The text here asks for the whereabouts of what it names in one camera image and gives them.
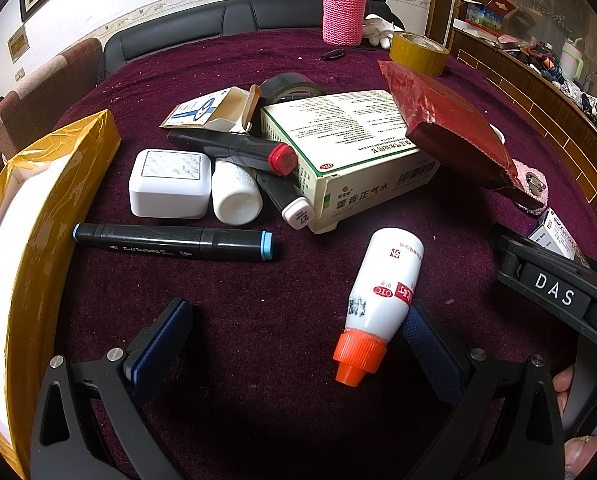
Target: wooden cabinet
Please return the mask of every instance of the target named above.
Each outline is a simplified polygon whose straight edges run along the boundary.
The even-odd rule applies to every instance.
[[[450,52],[483,72],[561,155],[597,215],[597,130],[571,100],[517,59],[454,29]]]

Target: tape roll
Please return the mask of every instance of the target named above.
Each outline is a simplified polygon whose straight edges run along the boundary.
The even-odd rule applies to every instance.
[[[448,55],[441,44],[413,32],[395,33],[389,50],[392,61],[431,76],[443,73]]]
[[[270,77],[261,85],[259,107],[276,104],[283,97],[293,93],[306,93],[310,97],[327,95],[322,86],[297,72],[285,72]]]

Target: blue gripper pad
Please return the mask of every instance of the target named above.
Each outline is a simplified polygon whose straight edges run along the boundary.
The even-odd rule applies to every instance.
[[[409,308],[409,313],[401,325],[401,332],[438,399],[456,407],[464,393],[462,371],[416,307]]]
[[[136,403],[152,400],[192,330],[192,306],[173,300],[156,322],[141,331],[128,347],[125,376]]]

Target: red oval logo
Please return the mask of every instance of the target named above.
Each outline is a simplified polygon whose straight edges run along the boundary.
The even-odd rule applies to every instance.
[[[393,296],[392,291],[386,286],[375,286],[374,293],[382,296],[383,298],[391,298]]]

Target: silver bolt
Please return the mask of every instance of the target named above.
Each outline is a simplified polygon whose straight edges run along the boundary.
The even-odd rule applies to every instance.
[[[487,352],[482,348],[472,348],[472,351],[469,352],[469,356],[474,361],[485,361],[487,358]]]
[[[61,364],[63,364],[65,362],[65,358],[62,355],[55,355],[51,360],[50,360],[50,366],[52,368],[58,368]]]
[[[122,348],[112,348],[109,352],[107,352],[107,359],[110,361],[118,361],[121,357],[123,357],[123,349]]]
[[[545,366],[545,358],[542,355],[534,354],[532,355],[532,364],[537,368]]]

